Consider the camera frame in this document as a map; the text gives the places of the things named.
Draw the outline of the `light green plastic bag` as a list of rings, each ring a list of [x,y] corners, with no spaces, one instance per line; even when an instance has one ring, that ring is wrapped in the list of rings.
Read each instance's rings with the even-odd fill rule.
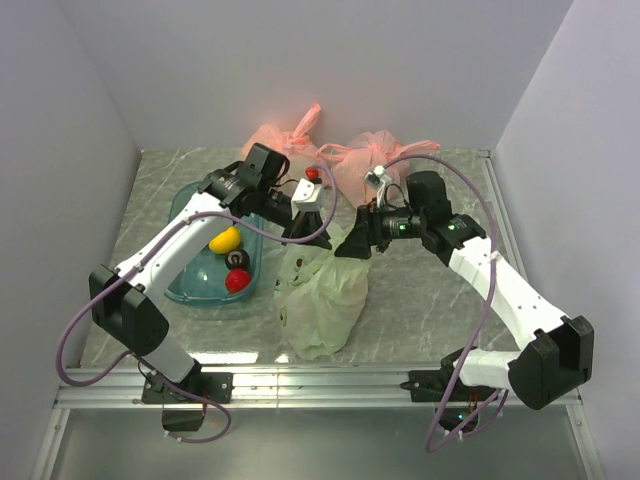
[[[282,333],[305,360],[342,349],[366,304],[369,260],[289,245],[276,275],[273,307]]]

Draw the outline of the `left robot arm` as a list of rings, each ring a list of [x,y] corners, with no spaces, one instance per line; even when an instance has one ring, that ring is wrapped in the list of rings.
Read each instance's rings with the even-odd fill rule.
[[[331,246],[329,222],[320,216],[321,182],[302,178],[290,195],[277,190],[289,166],[283,154],[254,144],[245,160],[208,173],[183,210],[136,254],[89,277],[94,323],[155,370],[177,401],[200,400],[209,390],[200,363],[170,334],[157,304],[206,243],[235,224],[250,229],[245,219],[256,215],[282,228],[282,244]]]

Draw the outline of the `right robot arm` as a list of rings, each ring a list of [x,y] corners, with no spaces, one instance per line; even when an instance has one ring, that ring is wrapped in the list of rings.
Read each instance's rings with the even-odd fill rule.
[[[514,338],[515,352],[474,347],[441,361],[435,379],[425,386],[436,396],[455,401],[473,389],[509,390],[526,406],[540,410],[592,376],[595,332],[583,316],[571,318],[545,300],[501,256],[480,225],[455,214],[442,177],[419,171],[407,178],[408,199],[402,207],[386,201],[391,179],[377,166],[365,176],[374,200],[358,208],[352,231],[336,256],[368,259],[394,240],[418,239],[422,246],[459,275],[483,298]]]

